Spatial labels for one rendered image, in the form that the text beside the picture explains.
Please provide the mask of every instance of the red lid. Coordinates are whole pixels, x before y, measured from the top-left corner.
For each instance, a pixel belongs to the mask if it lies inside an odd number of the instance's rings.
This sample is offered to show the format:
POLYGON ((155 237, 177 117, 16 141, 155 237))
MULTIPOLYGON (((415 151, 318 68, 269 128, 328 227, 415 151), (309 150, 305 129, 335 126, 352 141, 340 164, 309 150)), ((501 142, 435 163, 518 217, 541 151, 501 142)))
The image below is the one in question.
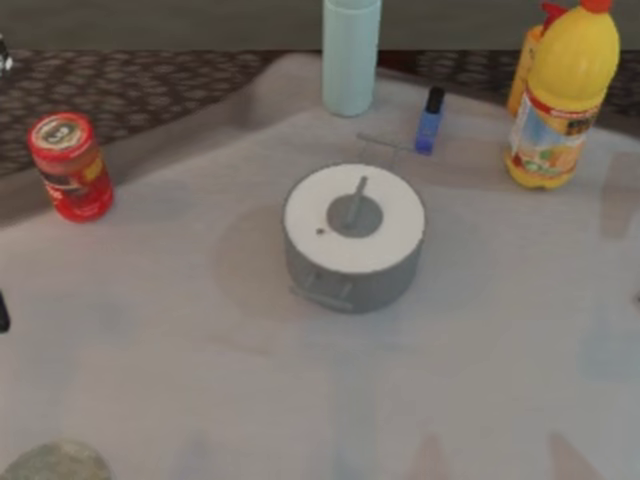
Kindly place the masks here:
POLYGON ((607 13, 613 0, 580 0, 580 5, 591 13, 607 13))
POLYGON ((84 115, 61 112, 47 115, 29 130, 31 154, 40 160, 65 162, 81 155, 94 141, 93 128, 84 115))
POLYGON ((550 2, 543 2, 542 9, 547 13, 547 19, 544 22, 544 26, 542 27, 542 33, 547 31, 547 29, 562 15, 567 13, 568 9, 561 7, 560 5, 555 5, 550 2))

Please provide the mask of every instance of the orange juice bottle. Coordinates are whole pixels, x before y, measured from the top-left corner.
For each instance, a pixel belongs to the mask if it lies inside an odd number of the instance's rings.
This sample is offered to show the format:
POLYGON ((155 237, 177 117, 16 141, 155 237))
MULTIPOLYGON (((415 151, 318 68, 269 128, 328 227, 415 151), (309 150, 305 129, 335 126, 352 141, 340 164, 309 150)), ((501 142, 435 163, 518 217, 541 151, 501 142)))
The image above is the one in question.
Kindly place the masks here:
POLYGON ((505 154, 527 188, 557 188, 573 176, 620 59, 612 0, 581 0, 540 40, 505 154))
POLYGON ((527 78, 529 77, 529 72, 533 66, 533 59, 535 58, 538 44, 551 24, 567 11, 566 8, 549 2, 544 2, 542 4, 542 9, 547 13, 547 20, 543 25, 536 25, 530 29, 525 35, 524 45, 522 46, 520 59, 518 60, 518 68, 516 69, 513 83, 511 84, 511 92, 509 93, 509 100, 507 101, 507 110, 514 117, 520 109, 522 96, 527 88, 527 78))

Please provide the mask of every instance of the tabletop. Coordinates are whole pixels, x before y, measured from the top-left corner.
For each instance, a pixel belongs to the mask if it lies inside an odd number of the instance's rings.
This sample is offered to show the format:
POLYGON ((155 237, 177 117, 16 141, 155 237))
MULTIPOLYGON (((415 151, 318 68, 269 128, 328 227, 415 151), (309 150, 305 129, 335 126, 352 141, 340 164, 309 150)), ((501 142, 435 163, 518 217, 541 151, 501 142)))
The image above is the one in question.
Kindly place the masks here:
POLYGON ((450 95, 424 157, 405 147, 427 86, 381 72, 340 119, 319 77, 280 60, 229 100, 244 133, 174 136, 179 161, 94 224, 0 231, 0 464, 63 436, 120 479, 637 479, 640 143, 596 130, 571 184, 530 192, 502 108, 450 95), (285 196, 339 161, 427 209, 414 285, 365 316, 288 289, 285 196))

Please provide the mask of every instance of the red can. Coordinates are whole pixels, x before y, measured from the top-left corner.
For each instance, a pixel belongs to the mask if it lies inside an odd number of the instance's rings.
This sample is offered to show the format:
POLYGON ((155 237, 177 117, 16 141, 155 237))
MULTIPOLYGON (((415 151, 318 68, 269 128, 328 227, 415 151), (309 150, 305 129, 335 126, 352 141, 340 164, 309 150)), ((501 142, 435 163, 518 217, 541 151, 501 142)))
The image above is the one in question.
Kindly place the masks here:
POLYGON ((31 128, 28 143, 62 217, 84 223, 109 210, 113 188, 87 117, 71 112, 48 115, 31 128))

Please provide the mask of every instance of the gray pot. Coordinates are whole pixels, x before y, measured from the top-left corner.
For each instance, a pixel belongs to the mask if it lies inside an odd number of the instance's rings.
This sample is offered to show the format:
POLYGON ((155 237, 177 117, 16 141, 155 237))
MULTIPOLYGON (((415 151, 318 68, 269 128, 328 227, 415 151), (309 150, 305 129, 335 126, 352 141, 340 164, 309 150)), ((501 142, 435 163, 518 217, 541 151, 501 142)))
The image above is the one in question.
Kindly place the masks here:
POLYGON ((292 292, 356 314, 386 307, 409 288, 426 218, 420 197, 400 177, 341 164, 294 186, 283 224, 292 292))

